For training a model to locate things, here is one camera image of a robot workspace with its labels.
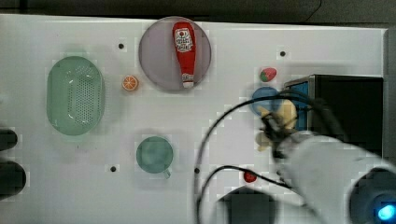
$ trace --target red small object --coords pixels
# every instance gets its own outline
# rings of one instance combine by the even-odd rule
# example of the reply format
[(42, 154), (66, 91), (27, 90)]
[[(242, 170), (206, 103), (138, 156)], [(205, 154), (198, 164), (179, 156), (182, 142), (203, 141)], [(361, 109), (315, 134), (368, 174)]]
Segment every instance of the red small object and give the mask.
[(244, 179), (247, 183), (251, 183), (256, 181), (257, 176), (255, 176), (254, 174), (252, 174), (251, 172), (244, 172)]
[(184, 88), (191, 88), (194, 84), (195, 69), (195, 33), (189, 22), (180, 21), (173, 27), (173, 37), (176, 56), (180, 64), (181, 79)]
[(272, 67), (264, 68), (260, 73), (260, 79), (263, 82), (269, 82), (276, 77), (276, 69)]

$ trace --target black box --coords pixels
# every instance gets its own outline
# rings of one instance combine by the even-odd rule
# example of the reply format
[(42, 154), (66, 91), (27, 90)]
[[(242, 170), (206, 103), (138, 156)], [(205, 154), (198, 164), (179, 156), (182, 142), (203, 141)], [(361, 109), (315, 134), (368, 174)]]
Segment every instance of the black box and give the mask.
[[(301, 91), (313, 99), (324, 99), (346, 132), (348, 143), (382, 156), (382, 77), (312, 75), (285, 83), (285, 89)], [(326, 134), (319, 117), (307, 106), (298, 109), (296, 129)]]

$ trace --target small orange fruit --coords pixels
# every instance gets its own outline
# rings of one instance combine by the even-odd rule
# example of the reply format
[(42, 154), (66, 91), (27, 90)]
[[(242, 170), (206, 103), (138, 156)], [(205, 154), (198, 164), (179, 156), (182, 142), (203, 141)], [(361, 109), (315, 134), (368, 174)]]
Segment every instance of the small orange fruit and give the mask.
[(136, 90), (139, 85), (139, 80), (134, 76), (128, 76), (122, 81), (122, 87), (127, 91)]

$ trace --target bottle label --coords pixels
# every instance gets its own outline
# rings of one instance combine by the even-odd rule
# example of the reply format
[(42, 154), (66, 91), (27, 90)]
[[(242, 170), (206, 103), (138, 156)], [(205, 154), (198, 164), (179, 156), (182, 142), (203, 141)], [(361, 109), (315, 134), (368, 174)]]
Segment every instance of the bottle label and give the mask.
[(192, 40), (188, 28), (176, 29), (175, 44), (178, 52), (187, 52), (191, 50)]
[(181, 75), (181, 80), (183, 82), (185, 82), (185, 81), (194, 81), (194, 76), (190, 75), (190, 74), (187, 74), (187, 73), (184, 73), (183, 75)]

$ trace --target round plate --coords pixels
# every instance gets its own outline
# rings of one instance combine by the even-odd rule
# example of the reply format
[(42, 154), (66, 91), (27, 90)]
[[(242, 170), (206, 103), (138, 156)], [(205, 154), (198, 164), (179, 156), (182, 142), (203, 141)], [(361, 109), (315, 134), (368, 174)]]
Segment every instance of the round plate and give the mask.
[(209, 39), (195, 22), (182, 17), (167, 17), (155, 22), (140, 40), (139, 61), (146, 76), (165, 91), (186, 90), (181, 81), (180, 66), (172, 36), (172, 28), (179, 21), (189, 22), (195, 32), (195, 85), (205, 77), (210, 65)]
[[(265, 97), (265, 96), (275, 96), (277, 95), (277, 90), (272, 88), (272, 87), (261, 87), (257, 89), (253, 95), (251, 96), (251, 99), (257, 99), (260, 97)], [(261, 115), (262, 113), (260, 110), (257, 108), (257, 106), (262, 106), (265, 109), (276, 112), (280, 105), (282, 104), (282, 100), (273, 100), (273, 101), (259, 101), (254, 104), (250, 105), (250, 109), (257, 115)]]

